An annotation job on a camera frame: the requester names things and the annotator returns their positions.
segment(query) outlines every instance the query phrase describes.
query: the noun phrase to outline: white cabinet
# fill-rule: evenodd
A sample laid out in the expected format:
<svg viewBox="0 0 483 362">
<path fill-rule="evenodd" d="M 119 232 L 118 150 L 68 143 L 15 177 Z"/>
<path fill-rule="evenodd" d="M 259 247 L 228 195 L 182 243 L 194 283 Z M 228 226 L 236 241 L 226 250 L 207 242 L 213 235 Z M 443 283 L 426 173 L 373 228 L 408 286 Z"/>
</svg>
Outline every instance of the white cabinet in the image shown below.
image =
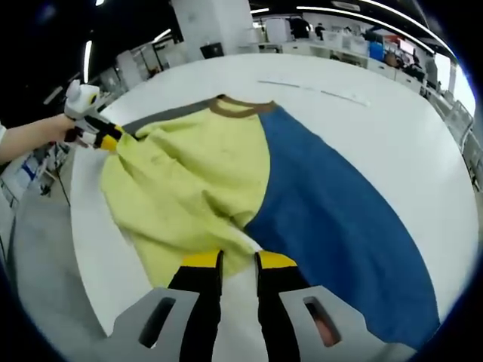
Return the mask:
<svg viewBox="0 0 483 362">
<path fill-rule="evenodd" d="M 416 79 L 400 70 L 395 73 L 395 81 L 401 83 L 416 93 L 420 93 L 422 84 Z"/>
<path fill-rule="evenodd" d="M 392 81 L 395 80 L 395 69 L 385 63 L 378 62 L 377 60 L 368 60 L 368 70 L 379 73 Z"/>
</svg>

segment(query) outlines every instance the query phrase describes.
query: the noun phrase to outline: brown collar trim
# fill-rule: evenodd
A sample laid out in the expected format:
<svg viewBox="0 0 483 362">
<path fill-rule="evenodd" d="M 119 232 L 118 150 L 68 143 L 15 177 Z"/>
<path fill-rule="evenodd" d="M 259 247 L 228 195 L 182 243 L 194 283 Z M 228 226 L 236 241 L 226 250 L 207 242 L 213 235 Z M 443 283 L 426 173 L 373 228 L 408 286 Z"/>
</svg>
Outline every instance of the brown collar trim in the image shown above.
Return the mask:
<svg viewBox="0 0 483 362">
<path fill-rule="evenodd" d="M 218 104 L 220 100 L 226 103 L 235 104 L 237 106 L 250 107 L 250 109 L 246 109 L 239 112 L 223 109 Z M 273 101 L 269 103 L 248 103 L 248 102 L 243 102 L 241 100 L 234 100 L 233 98 L 230 98 L 224 94 L 221 94 L 216 98 L 213 98 L 210 101 L 210 105 L 209 105 L 210 110 L 213 113 L 217 113 L 218 115 L 222 115 L 228 118 L 245 118 L 245 117 L 250 117 L 251 115 L 256 115 L 258 113 L 271 112 L 276 108 L 276 106 L 277 106 L 276 103 Z"/>
</svg>

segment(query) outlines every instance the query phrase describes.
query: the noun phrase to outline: blue container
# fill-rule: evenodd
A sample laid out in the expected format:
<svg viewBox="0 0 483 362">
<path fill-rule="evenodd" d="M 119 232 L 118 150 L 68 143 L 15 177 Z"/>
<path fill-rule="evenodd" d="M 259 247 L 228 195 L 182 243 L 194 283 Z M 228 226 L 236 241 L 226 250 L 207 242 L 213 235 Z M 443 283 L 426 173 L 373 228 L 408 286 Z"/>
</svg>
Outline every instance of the blue container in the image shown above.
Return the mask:
<svg viewBox="0 0 483 362">
<path fill-rule="evenodd" d="M 371 41 L 369 43 L 369 57 L 382 62 L 384 60 L 384 46 L 381 43 Z"/>
</svg>

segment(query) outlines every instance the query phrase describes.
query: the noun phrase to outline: floor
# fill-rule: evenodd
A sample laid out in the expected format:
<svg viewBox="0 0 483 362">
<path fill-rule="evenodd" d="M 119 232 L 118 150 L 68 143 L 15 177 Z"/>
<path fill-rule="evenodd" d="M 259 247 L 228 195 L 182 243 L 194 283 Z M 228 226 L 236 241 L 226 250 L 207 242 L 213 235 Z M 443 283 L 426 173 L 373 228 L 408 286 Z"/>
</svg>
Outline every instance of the floor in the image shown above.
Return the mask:
<svg viewBox="0 0 483 362">
<path fill-rule="evenodd" d="M 73 152 L 61 171 L 69 195 Z M 105 338 L 89 303 L 75 259 L 70 210 L 59 182 L 51 197 L 29 193 L 17 211 L 11 280 L 28 315 L 66 357 Z"/>
</svg>

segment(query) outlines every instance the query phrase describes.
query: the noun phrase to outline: blue fabric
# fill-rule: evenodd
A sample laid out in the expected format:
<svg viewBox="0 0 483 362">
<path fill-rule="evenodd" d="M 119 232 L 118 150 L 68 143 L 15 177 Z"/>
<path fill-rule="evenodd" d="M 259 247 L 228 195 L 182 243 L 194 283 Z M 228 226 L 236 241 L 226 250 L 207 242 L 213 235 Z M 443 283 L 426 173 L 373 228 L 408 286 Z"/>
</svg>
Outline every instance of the blue fabric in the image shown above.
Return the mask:
<svg viewBox="0 0 483 362">
<path fill-rule="evenodd" d="M 438 312 L 423 258 L 401 220 L 344 157 L 285 110 L 260 120 L 270 176 L 247 234 L 295 260 L 311 285 L 359 310 L 384 342 L 420 348 L 438 328 Z"/>
</svg>

